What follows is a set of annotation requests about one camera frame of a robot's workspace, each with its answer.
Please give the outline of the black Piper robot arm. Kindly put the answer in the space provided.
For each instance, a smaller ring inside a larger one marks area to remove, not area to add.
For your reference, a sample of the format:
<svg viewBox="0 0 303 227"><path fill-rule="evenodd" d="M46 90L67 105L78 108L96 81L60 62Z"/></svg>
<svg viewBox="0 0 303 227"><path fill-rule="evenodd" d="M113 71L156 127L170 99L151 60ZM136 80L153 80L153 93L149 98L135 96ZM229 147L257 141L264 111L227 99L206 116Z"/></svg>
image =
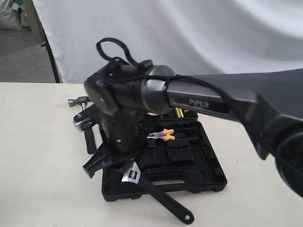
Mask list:
<svg viewBox="0 0 303 227"><path fill-rule="evenodd" d="M104 142L117 154L140 145L135 113L178 107L241 123L261 159L275 158L286 185L303 194L302 69L182 76L165 65L140 70L107 64L84 82L98 110Z"/></svg>

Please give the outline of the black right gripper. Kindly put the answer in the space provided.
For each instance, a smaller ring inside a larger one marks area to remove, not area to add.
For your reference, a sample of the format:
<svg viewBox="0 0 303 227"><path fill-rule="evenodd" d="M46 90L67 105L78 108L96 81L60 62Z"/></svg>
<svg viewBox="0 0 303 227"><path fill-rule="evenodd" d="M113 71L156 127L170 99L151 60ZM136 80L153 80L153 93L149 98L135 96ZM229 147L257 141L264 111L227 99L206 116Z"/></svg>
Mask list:
<svg viewBox="0 0 303 227"><path fill-rule="evenodd" d="M118 154L134 153L142 144L135 111L121 109L112 116L102 113L101 125L108 144L102 143L82 166L89 178L97 171L115 164ZM140 169L133 157L118 163L114 170L122 175L122 180L140 179Z"/></svg>

